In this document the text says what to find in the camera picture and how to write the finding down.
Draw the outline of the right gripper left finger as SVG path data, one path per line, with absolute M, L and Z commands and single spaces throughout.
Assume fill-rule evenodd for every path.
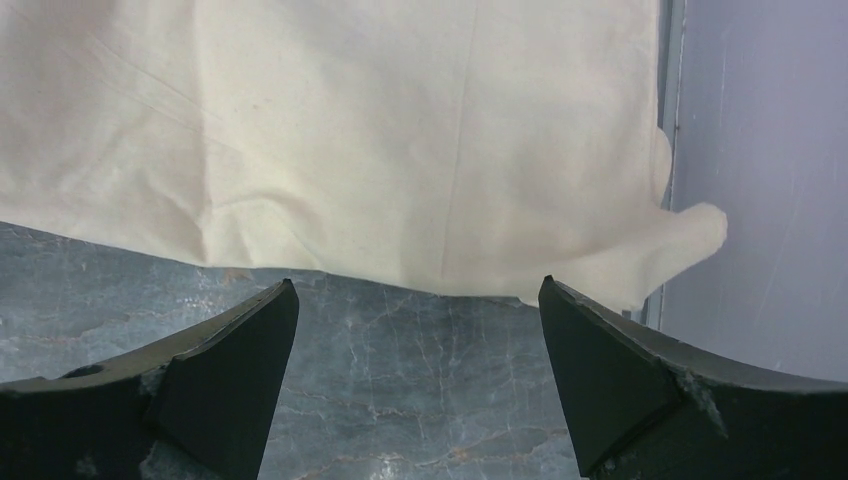
M 140 479 L 155 451 L 258 476 L 296 334 L 284 280 L 192 327 L 47 379 L 1 386 L 5 479 Z

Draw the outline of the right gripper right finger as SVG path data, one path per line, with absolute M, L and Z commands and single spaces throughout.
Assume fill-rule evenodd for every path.
M 550 277 L 538 302 L 582 477 L 846 477 L 845 383 L 696 348 Z

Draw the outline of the beige cloth wrap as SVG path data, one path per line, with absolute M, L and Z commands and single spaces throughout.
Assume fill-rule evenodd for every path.
M 202 266 L 617 311 L 714 254 L 662 207 L 655 1 L 5 1 L 1 218 Z

